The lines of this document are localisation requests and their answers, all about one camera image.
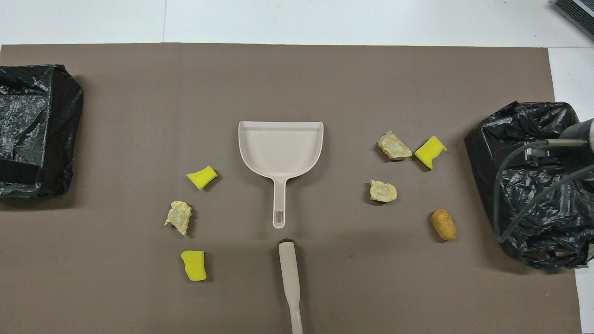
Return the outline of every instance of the brown paper mat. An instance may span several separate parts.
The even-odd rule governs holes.
[[[554,100],[546,49],[9,45],[1,64],[65,64],[85,94],[70,191],[0,203],[6,333],[290,333],[283,237],[305,333],[580,331],[573,272],[503,254],[463,145],[514,100]],[[241,120],[324,122],[280,231],[272,182],[239,155]],[[388,130],[449,151],[431,172],[386,162]],[[199,191],[185,174],[206,165],[220,176]],[[372,178],[398,199],[371,203]],[[163,227],[174,200],[194,209],[188,237]],[[429,222],[442,207],[454,242]],[[206,281],[188,280],[184,250],[206,251]]]

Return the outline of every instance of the black plastic bag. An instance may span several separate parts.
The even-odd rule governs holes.
[[[63,65],[0,67],[0,197],[68,190],[82,108]]]
[[[514,102],[484,119],[466,136],[472,173],[491,223],[501,156],[522,142],[556,139],[578,122],[573,108],[564,102]],[[547,161],[545,166],[519,164],[507,168],[500,182],[500,231],[532,197],[565,175],[554,161]],[[508,256],[537,269],[585,266],[594,251],[594,182],[572,181],[555,190],[531,209],[501,247]]]

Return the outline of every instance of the dustpan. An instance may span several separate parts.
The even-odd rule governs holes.
[[[274,181],[272,225],[285,225],[286,183],[320,157],[322,122],[239,122],[239,151],[247,167]]]

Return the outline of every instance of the brush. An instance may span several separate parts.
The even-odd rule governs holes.
[[[280,271],[283,274],[283,286],[285,297],[289,303],[291,313],[291,326],[293,334],[303,334],[301,328],[301,312],[299,311],[299,300],[301,292],[299,287],[299,274],[297,273],[297,258],[295,256],[295,245],[289,238],[282,239],[279,243]]]

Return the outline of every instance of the sponge piece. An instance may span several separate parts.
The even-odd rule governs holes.
[[[415,156],[433,170],[433,159],[440,155],[441,151],[447,151],[446,147],[441,143],[436,136],[431,136],[429,140],[415,152]]]
[[[186,176],[194,183],[196,187],[198,187],[198,189],[202,190],[218,175],[214,169],[212,169],[210,166],[206,166],[206,168],[203,170],[196,173],[186,174]]]
[[[184,251],[181,255],[184,260],[186,274],[191,281],[206,279],[204,270],[204,251]]]

